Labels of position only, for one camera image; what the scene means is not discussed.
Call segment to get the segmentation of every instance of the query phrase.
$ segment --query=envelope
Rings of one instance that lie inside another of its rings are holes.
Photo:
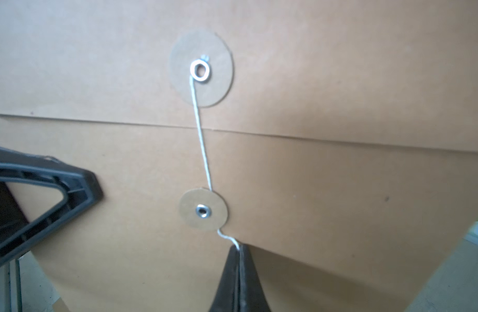
[[[233,57],[201,120],[272,310],[403,310],[478,216],[478,1],[0,3],[0,145],[106,196],[33,250],[68,308],[211,304],[230,242],[177,213],[206,177],[167,68],[195,29]]]

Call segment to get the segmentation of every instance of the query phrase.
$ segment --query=round cardboard washer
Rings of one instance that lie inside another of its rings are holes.
[[[201,218],[196,213],[198,205],[210,208],[208,218]],[[193,228],[212,231],[221,228],[227,222],[227,204],[217,193],[206,189],[194,189],[187,191],[180,199],[180,216]]]
[[[209,57],[210,77],[204,83],[195,81],[194,85],[197,105],[207,107],[227,95],[234,75],[232,54],[216,34],[200,29],[180,38],[169,56],[169,78],[180,96],[192,104],[188,84],[190,64],[202,55]]]

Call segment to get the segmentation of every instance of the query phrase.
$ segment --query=black clamp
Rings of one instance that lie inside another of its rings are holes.
[[[28,222],[5,182],[52,187],[62,192],[60,203]],[[103,197],[93,172],[53,157],[0,147],[0,266],[96,204]]]
[[[209,312],[270,312],[248,245],[230,247]]]

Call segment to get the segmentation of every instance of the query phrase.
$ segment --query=floor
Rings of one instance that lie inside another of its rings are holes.
[[[31,253],[21,258],[23,312],[53,312],[59,294]],[[406,312],[478,312],[478,246],[462,240]]]

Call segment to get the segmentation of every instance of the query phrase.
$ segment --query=string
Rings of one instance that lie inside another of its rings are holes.
[[[208,166],[207,156],[206,156],[205,140],[202,137],[201,119],[199,118],[199,107],[197,106],[197,99],[195,98],[194,78],[192,76],[189,76],[189,77],[190,77],[189,78],[190,92],[192,94],[192,103],[194,104],[195,123],[197,124],[197,133],[199,134],[199,142],[201,143],[202,159],[205,162],[206,178],[208,179],[209,190],[213,191],[213,187],[211,186],[211,175],[209,173],[209,166]]]
[[[189,76],[189,84],[190,84],[190,93],[192,94],[192,104],[194,105],[195,123],[197,124],[197,133],[199,134],[199,142],[201,144],[202,159],[204,160],[204,163],[205,163],[206,178],[208,180],[209,190],[213,191],[213,187],[211,186],[211,174],[209,173],[209,165],[208,165],[208,160],[206,156],[205,140],[202,136],[201,119],[199,117],[199,107],[197,106],[197,99],[195,96],[194,78],[192,76]],[[239,250],[239,242],[235,238],[223,234],[221,232],[221,229],[218,229],[217,233],[220,237],[226,240],[231,240],[234,243],[236,249]]]

